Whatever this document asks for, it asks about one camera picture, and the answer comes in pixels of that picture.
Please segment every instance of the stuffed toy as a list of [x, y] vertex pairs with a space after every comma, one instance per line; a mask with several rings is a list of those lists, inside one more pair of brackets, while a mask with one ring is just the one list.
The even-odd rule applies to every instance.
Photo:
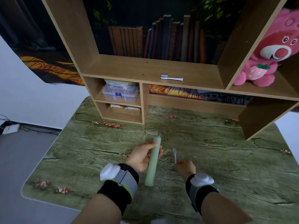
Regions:
[[256, 47], [233, 85], [250, 80], [264, 87], [274, 82], [278, 62], [299, 51], [299, 10], [283, 8]]

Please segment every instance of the green cylinder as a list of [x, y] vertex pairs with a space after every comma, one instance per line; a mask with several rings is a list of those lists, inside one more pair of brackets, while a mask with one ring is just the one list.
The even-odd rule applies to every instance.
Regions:
[[146, 176], [145, 182], [144, 182], [144, 184], [146, 186], [151, 186], [151, 187], [154, 186], [154, 180], [155, 180], [156, 169], [157, 169], [158, 158], [159, 158], [161, 137], [155, 136], [154, 141], [157, 141], [157, 146], [152, 148], [152, 153], [150, 155], [149, 167], [147, 169], [147, 176]]

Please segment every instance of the table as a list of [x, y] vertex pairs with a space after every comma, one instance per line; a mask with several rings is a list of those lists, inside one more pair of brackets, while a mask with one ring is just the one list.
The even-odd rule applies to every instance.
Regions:
[[[155, 186], [144, 185], [127, 207], [124, 220], [146, 222], [171, 215], [177, 223], [200, 219], [190, 204], [183, 180], [174, 170], [178, 159], [189, 158], [197, 172], [215, 179], [221, 194], [263, 223], [297, 223], [299, 168], [275, 124], [246, 141], [232, 117], [150, 106], [145, 125], [103, 123], [90, 98], [85, 99], [22, 188], [22, 194], [69, 208], [82, 209], [102, 186], [100, 171], [109, 162], [124, 162], [140, 142], [162, 137], [164, 155], [158, 162]], [[37, 181], [49, 181], [44, 189]], [[68, 194], [57, 188], [72, 189]]]

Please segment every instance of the plastic storage box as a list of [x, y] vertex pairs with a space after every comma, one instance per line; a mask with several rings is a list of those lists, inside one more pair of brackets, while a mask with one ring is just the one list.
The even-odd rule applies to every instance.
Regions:
[[103, 94], [106, 99], [122, 100], [128, 102], [135, 102], [139, 93], [136, 86], [112, 86], [106, 84], [103, 88]]

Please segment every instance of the right hand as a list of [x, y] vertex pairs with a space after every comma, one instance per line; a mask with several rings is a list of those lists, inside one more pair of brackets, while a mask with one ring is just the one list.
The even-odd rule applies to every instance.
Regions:
[[180, 176], [183, 178], [185, 183], [190, 177], [190, 175], [196, 173], [196, 168], [192, 161], [189, 159], [178, 160], [174, 167], [178, 171]]

